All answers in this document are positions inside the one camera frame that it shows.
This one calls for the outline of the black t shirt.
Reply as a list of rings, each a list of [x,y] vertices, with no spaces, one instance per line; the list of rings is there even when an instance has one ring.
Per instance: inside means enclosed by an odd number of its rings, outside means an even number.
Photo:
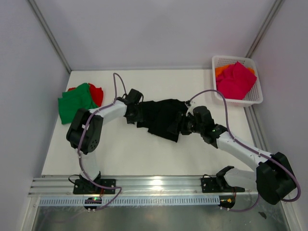
[[[177,142],[179,136],[168,131],[175,121],[177,113],[186,113],[188,108],[184,101],[167,99],[162,101],[141,102],[143,121],[137,128],[147,128],[148,132],[158,137]]]

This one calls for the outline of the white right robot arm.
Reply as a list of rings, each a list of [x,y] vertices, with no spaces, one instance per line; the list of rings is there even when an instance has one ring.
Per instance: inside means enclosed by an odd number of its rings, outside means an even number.
[[[294,189],[300,189],[284,154],[263,151],[233,136],[228,127],[214,122],[205,106],[195,107],[187,113],[176,113],[168,129],[174,134],[197,133],[205,143],[228,152],[253,170],[253,173],[234,167],[227,170],[215,180],[216,187],[221,191],[227,191],[232,186],[254,189],[267,203],[275,205]]]

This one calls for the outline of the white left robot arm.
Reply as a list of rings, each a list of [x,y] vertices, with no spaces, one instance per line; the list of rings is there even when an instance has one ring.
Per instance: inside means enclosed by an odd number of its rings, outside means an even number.
[[[89,110],[81,108],[76,112],[66,139],[77,152],[80,176],[85,181],[84,188],[88,192],[96,193],[100,188],[109,189],[101,185],[101,173],[93,153],[100,142],[103,126],[121,117],[125,117],[128,124],[141,122],[142,100],[143,94],[131,89],[128,94],[116,97],[109,105]]]

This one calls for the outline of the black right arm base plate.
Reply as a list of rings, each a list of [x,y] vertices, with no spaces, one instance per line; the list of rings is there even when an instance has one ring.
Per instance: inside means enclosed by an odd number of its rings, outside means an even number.
[[[202,193],[243,193],[244,188],[230,186],[222,176],[204,174],[201,178]]]

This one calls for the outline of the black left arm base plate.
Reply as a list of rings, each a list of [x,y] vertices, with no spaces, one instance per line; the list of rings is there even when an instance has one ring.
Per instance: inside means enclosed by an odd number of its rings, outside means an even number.
[[[104,187],[113,188],[116,186],[115,179],[96,179],[94,181],[96,184],[99,184]],[[73,194],[81,195],[81,194],[115,194],[115,189],[103,189],[97,187],[90,181],[81,178],[76,179],[74,182]]]

